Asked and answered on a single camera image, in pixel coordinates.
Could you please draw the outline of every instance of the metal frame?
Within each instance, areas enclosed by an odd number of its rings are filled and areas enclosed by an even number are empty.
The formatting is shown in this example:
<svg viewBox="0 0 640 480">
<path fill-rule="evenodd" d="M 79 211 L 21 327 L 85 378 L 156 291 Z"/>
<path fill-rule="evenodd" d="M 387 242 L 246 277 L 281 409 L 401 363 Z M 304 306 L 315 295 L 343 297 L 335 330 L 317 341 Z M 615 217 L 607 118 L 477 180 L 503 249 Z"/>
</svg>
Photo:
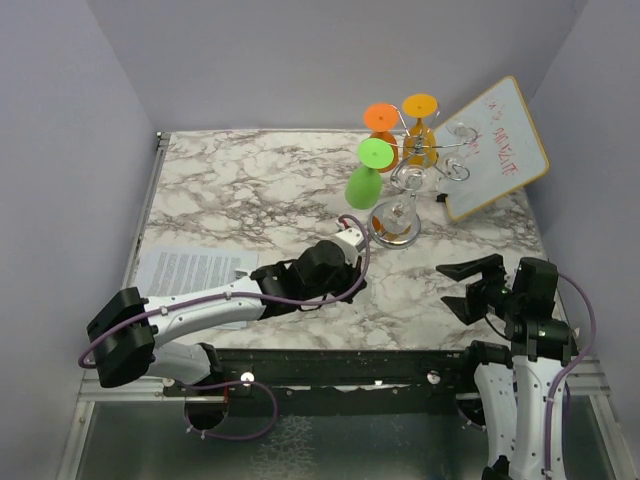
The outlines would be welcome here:
<svg viewBox="0 0 640 480">
<path fill-rule="evenodd" d="M 158 132 L 158 149 L 152 168 L 152 175 L 147 186 L 144 204 L 138 217 L 136 234 L 129 252 L 129 258 L 122 284 L 123 288 L 130 285 L 133 274 L 135 273 L 137 256 L 144 236 L 144 228 L 153 205 L 153 198 L 162 172 L 162 166 L 168 150 L 170 138 L 170 133 Z M 585 362 L 576 367 L 574 372 L 572 372 L 568 379 L 568 383 L 572 389 L 573 395 L 590 397 L 595 418 L 597 420 L 616 480 L 638 480 L 622 431 L 613 413 L 609 399 L 610 388 L 606 382 L 606 378 L 600 367 L 599 361 L 596 358 L 587 357 Z M 84 453 L 84 448 L 86 446 L 87 437 L 91 427 L 95 402 L 122 403 L 185 401 L 184 398 L 171 399 L 164 397 L 162 395 L 164 387 L 165 385 L 160 379 L 142 378 L 124 387 L 105 390 L 99 386 L 96 373 L 94 371 L 87 371 L 83 377 L 80 392 L 78 394 L 78 403 L 73 415 L 71 428 L 56 480 L 77 479 L 82 455 Z M 473 394 L 459 395 L 460 399 L 469 399 L 473 397 Z M 222 400 L 223 399 L 221 397 L 199 397 L 189 401 L 218 402 Z"/>
<path fill-rule="evenodd" d="M 593 395 L 590 399 L 616 480 L 638 480 L 631 452 L 615 418 L 610 398 Z"/>
</svg>

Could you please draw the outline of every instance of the white marble surface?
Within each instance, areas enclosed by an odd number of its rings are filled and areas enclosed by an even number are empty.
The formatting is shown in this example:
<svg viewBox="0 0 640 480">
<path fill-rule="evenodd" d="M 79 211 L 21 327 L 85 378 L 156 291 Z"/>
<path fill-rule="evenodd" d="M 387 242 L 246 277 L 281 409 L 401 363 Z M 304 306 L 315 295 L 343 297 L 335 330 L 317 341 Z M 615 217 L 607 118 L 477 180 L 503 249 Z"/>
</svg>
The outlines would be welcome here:
<svg viewBox="0 0 640 480">
<path fill-rule="evenodd" d="M 335 232 L 339 214 L 366 220 L 368 212 L 354 212 L 344 200 L 363 138 L 361 133 L 309 131 L 173 134 L 141 253 L 159 244 L 254 250 L 260 264 L 297 257 Z M 385 194 L 393 194 L 392 187 Z M 486 323 L 466 327 L 447 310 L 440 296 L 461 295 L 464 287 L 438 274 L 435 266 L 497 252 L 512 271 L 520 257 L 542 256 L 526 196 L 517 192 L 457 224 L 434 200 L 435 194 L 419 200 L 422 234 L 415 245 L 401 251 L 372 245 L 369 287 L 352 305 L 182 340 L 303 349 L 459 349 L 473 339 L 499 343 Z"/>
</svg>

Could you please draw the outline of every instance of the whiteboard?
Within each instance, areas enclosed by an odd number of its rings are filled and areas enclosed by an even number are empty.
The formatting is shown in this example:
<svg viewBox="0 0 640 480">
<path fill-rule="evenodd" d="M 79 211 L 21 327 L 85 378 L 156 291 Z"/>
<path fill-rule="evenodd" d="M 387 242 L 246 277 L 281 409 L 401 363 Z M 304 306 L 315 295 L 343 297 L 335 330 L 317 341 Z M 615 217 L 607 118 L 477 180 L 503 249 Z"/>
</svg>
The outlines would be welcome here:
<svg viewBox="0 0 640 480">
<path fill-rule="evenodd" d="M 489 205 L 533 182 L 549 170 L 549 160 L 515 78 L 505 77 L 451 118 L 465 117 L 480 127 L 476 142 L 458 154 L 471 176 L 464 182 L 442 179 L 447 210 L 453 220 Z M 456 143 L 443 123 L 436 129 L 438 145 Z"/>
</svg>

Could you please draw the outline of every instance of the white wall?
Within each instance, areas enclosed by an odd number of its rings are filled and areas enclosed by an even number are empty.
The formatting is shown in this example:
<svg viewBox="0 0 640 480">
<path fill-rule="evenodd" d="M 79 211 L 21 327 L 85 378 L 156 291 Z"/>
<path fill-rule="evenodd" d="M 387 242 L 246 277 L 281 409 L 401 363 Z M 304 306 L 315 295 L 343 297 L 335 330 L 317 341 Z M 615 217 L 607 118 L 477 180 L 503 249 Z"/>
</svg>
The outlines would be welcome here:
<svg viewBox="0 0 640 480">
<path fill-rule="evenodd" d="M 0 476 L 55 478 L 154 129 L 83 0 L 0 2 Z"/>
<path fill-rule="evenodd" d="M 590 0 L 531 102 L 551 161 L 530 197 L 552 260 L 590 293 L 598 354 L 640 465 L 640 2 Z M 562 290 L 572 322 L 585 310 Z"/>
<path fill-rule="evenodd" d="M 586 0 L 88 0 L 162 130 L 358 127 L 371 103 L 526 98 Z"/>
</svg>

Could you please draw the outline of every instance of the table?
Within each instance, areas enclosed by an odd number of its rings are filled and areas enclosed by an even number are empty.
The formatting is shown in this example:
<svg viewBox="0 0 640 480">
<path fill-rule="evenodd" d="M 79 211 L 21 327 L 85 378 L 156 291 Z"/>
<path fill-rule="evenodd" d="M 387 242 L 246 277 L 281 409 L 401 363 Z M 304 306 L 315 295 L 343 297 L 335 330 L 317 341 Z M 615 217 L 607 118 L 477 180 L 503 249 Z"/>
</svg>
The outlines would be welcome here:
<svg viewBox="0 0 640 480">
<path fill-rule="evenodd" d="M 343 198 L 363 138 L 342 131 L 181 132 L 168 142 L 163 137 L 159 152 L 166 150 L 166 157 L 162 163 L 159 155 L 125 284 L 139 257 L 156 244 L 255 250 L 260 263 L 269 264 L 327 238 L 340 213 L 364 220 L 366 212 L 351 211 Z M 386 189 L 384 195 L 390 194 Z M 460 295 L 464 287 L 434 267 L 499 252 L 513 269 L 522 256 L 544 256 L 525 193 L 457 224 L 433 195 L 421 199 L 418 213 L 423 233 L 415 245 L 404 251 L 373 245 L 369 287 L 352 305 L 181 341 L 231 348 L 436 350 L 462 349 L 473 339 L 500 342 L 486 324 L 465 327 L 445 308 L 439 297 Z M 606 379 L 595 359 L 583 368 L 569 379 L 575 391 L 566 431 L 569 478 L 631 480 Z M 258 442 L 202 442 L 181 434 L 182 401 L 161 392 L 161 380 L 153 378 L 104 390 L 95 372 L 87 372 L 58 479 L 197 480 L 215 472 L 219 478 L 263 480 L 462 480 L 479 478 L 486 462 L 482 433 L 462 430 L 457 417 L 426 414 L 286 417 Z M 255 419 L 233 419 L 243 420 L 250 422 L 244 428 L 255 428 Z"/>
<path fill-rule="evenodd" d="M 160 244 L 254 250 L 263 265 L 298 257 L 336 231 L 341 213 L 366 221 L 368 212 L 354 212 L 344 199 L 364 138 L 338 131 L 173 134 L 140 254 Z M 383 196 L 393 193 L 387 186 Z M 369 287 L 352 305 L 183 341 L 302 349 L 463 349 L 474 339 L 501 342 L 486 323 L 467 327 L 446 308 L 440 297 L 461 295 L 464 285 L 435 266 L 499 252 L 507 269 L 515 269 L 522 256 L 543 256 L 526 195 L 516 192 L 459 223 L 448 219 L 435 194 L 423 195 L 418 214 L 422 234 L 412 247 L 393 251 L 372 244 Z"/>
</svg>

